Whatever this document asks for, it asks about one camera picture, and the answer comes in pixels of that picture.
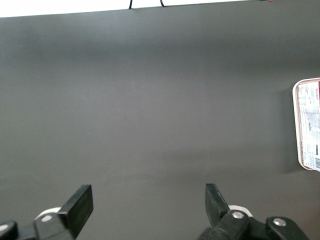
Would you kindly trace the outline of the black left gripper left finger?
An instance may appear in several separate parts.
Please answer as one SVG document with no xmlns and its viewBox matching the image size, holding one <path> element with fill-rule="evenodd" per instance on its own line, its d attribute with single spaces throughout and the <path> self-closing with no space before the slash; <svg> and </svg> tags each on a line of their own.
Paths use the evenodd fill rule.
<svg viewBox="0 0 320 240">
<path fill-rule="evenodd" d="M 92 186 L 82 185 L 57 212 L 34 220 L 37 240 L 75 240 L 93 212 Z"/>
</svg>

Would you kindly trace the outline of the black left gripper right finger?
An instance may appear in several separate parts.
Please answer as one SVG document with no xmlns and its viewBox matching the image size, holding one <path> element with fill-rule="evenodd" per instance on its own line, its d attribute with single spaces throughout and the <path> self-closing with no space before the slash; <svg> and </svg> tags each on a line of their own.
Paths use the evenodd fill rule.
<svg viewBox="0 0 320 240">
<path fill-rule="evenodd" d="M 205 211 L 210 223 L 199 240 L 250 240 L 252 213 L 245 207 L 229 205 L 217 185 L 205 185 Z"/>
</svg>

